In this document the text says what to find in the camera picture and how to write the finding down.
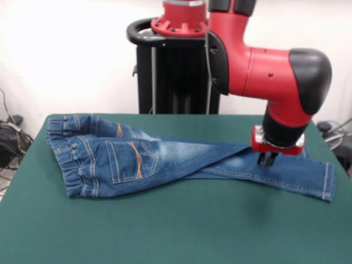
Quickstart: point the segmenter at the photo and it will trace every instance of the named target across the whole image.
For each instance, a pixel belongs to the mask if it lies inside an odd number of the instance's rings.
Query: black pedestal
[[[218,114],[220,94],[208,80],[205,39],[141,33],[151,20],[127,29],[128,39],[137,45],[139,112]]]

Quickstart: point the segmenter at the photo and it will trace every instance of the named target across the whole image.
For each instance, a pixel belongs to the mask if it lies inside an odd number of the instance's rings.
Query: blue jeans
[[[259,167],[248,145],[153,137],[97,115],[50,119],[47,141],[69,197],[114,197],[178,179],[249,180],[326,201],[335,190],[333,166],[306,150]]]

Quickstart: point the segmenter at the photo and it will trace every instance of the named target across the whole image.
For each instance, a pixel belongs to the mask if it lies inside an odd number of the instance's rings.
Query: black handle
[[[157,46],[157,42],[163,41],[165,38],[156,35],[155,36],[144,36],[139,32],[145,29],[150,29],[150,23],[154,18],[147,18],[133,22],[127,27],[127,38],[130,42],[136,45],[143,46]]]
[[[204,37],[169,37],[153,31],[141,34],[140,31],[150,29],[154,18],[147,18],[133,22],[127,27],[127,38],[130,42],[146,47],[162,48],[199,48],[204,47]]]

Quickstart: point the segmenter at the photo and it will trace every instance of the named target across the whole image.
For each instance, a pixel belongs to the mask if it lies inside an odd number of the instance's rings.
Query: bolt
[[[213,84],[217,85],[220,82],[220,80],[218,78],[212,78],[212,82]]]
[[[213,46],[210,48],[210,52],[216,54],[218,52],[218,48],[216,46]]]

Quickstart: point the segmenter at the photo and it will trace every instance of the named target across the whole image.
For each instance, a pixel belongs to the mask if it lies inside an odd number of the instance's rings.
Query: white wall
[[[311,47],[331,59],[333,82],[315,120],[352,114],[352,1],[258,0],[245,40]],[[135,46],[125,30],[159,16],[162,0],[0,0],[0,86],[35,135],[51,113],[137,113]],[[262,114],[265,102],[223,97],[223,114]]]

